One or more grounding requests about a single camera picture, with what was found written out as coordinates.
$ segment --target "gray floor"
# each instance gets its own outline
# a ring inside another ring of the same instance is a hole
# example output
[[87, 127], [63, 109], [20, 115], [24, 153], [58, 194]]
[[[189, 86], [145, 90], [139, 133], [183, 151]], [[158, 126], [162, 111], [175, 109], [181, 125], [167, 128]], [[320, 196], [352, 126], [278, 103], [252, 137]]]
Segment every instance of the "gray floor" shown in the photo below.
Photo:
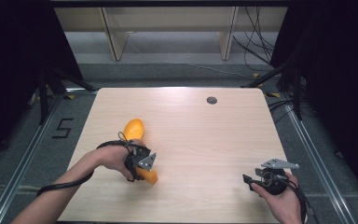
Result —
[[[235, 36], [242, 43], [246, 43], [246, 37], [243, 34], [238, 33]], [[270, 69], [251, 54], [246, 54], [246, 62], [252, 68], [244, 65], [244, 50], [235, 42], [233, 42], [229, 60], [222, 61], [215, 33], [130, 34], [123, 57], [119, 62], [112, 60], [106, 37], [102, 33], [68, 33], [67, 37], [85, 80], [96, 87], [222, 86], [238, 88], [254, 80], [254, 73], [261, 75], [266, 73], [255, 69]], [[274, 43], [276, 34], [264, 34], [264, 37], [268, 42]], [[264, 51], [261, 48], [251, 46], [251, 49], [263, 55]], [[259, 88], [266, 93], [277, 92], [275, 84], [278, 79], [279, 76]], [[67, 87], [75, 88], [76, 86], [67, 83]], [[94, 98], [94, 94], [78, 93], [72, 100], [60, 100], [30, 167], [24, 174], [16, 195], [7, 209], [3, 223], [8, 223], [26, 204], [31, 202], [38, 188], [52, 182], [66, 170]], [[281, 99], [266, 97], [268, 104]], [[358, 223], [358, 182], [346, 162], [334, 155], [335, 145], [319, 122], [317, 114], [307, 102], [302, 103], [301, 107], [302, 123], [321, 155], [328, 174], [336, 183]], [[279, 107], [272, 114], [272, 118], [276, 121], [276, 128], [287, 159], [301, 166], [293, 173], [298, 177], [320, 223], [341, 223], [287, 109], [290, 107], [285, 105]], [[68, 138], [53, 138], [53, 136], [62, 135], [62, 131], [57, 131], [57, 126], [61, 119], [68, 118], [73, 119], [66, 123], [71, 128]], [[0, 150], [0, 195], [33, 140], [38, 121], [39, 105], [36, 100], [31, 109], [24, 112], [17, 127], [12, 130], [12, 135], [7, 139], [10, 148]], [[315, 223], [313, 217], [309, 218], [308, 223]]]

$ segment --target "forearm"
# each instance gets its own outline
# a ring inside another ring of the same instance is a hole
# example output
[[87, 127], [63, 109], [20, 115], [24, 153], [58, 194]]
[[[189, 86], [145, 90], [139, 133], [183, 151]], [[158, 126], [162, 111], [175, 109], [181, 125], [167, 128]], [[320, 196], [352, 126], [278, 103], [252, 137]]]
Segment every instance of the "forearm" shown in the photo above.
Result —
[[[78, 180], [88, 175], [100, 164], [100, 155], [97, 150], [93, 150], [84, 155], [54, 184]], [[78, 189], [79, 186], [76, 186], [68, 189], [47, 191], [41, 194], [13, 220], [13, 223], [55, 223]]]

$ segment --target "wrist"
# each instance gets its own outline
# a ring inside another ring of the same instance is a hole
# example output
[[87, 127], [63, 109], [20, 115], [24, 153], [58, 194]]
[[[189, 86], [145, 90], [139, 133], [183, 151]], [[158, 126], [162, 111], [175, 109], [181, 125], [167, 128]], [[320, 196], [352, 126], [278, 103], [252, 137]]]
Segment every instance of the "wrist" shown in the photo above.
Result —
[[89, 168], [95, 170], [103, 164], [103, 153], [100, 150], [92, 150], [84, 155], [84, 158], [89, 161]]

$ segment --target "human hand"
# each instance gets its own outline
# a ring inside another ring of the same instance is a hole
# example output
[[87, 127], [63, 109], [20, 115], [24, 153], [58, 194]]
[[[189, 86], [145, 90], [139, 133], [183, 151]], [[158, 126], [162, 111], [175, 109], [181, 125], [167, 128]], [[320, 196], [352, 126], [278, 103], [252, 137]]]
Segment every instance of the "human hand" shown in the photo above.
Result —
[[[295, 176], [289, 173], [286, 173], [286, 176], [297, 185], [297, 178]], [[255, 183], [252, 184], [252, 188], [260, 197], [266, 200], [272, 215], [280, 223], [301, 223], [300, 202], [292, 189], [286, 188], [282, 194], [272, 195]]]
[[[145, 144], [139, 139], [132, 139], [134, 144], [145, 147]], [[99, 153], [100, 165], [107, 169], [117, 170], [121, 172], [128, 180], [133, 180], [131, 172], [124, 165], [124, 161], [129, 155], [129, 151], [132, 152], [132, 147], [128, 147], [129, 150], [123, 146], [107, 146], [100, 147], [95, 152]]]

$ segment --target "black strap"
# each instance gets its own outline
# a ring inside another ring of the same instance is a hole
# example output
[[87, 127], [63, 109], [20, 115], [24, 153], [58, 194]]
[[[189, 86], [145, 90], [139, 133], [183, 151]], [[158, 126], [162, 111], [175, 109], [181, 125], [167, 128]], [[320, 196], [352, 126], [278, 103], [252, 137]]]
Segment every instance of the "black strap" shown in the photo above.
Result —
[[[97, 148], [107, 147], [107, 146], [123, 146], [124, 148], [126, 148], [129, 151], [129, 154], [131, 154], [131, 152], [128, 149], [128, 147], [138, 147], [138, 148], [148, 149], [147, 147], [142, 147], [142, 146], [134, 144], [133, 141], [124, 141], [124, 140], [108, 141], [108, 142], [100, 144]], [[85, 183], [86, 181], [88, 181], [92, 177], [93, 174], [94, 174], [94, 171], [92, 171], [85, 177], [78, 179], [76, 181], [73, 181], [73, 182], [45, 186], [45, 187], [41, 188], [36, 193], [36, 196], [38, 197], [42, 193], [44, 193], [46, 191], [50, 191], [50, 190], [68, 189], [68, 188], [72, 188], [74, 186], [81, 185], [81, 184]]]
[[39, 195], [41, 195], [42, 193], [44, 193], [46, 191], [55, 190], [55, 189], [68, 189], [68, 188], [72, 188], [77, 185], [81, 185], [81, 184], [85, 183], [86, 181], [88, 181], [92, 177], [93, 174], [94, 174], [94, 171], [91, 171], [91, 173], [89, 173], [85, 177], [75, 180], [75, 181], [72, 181], [72, 182], [69, 182], [69, 183], [45, 186], [37, 191], [36, 197], [39, 197]]

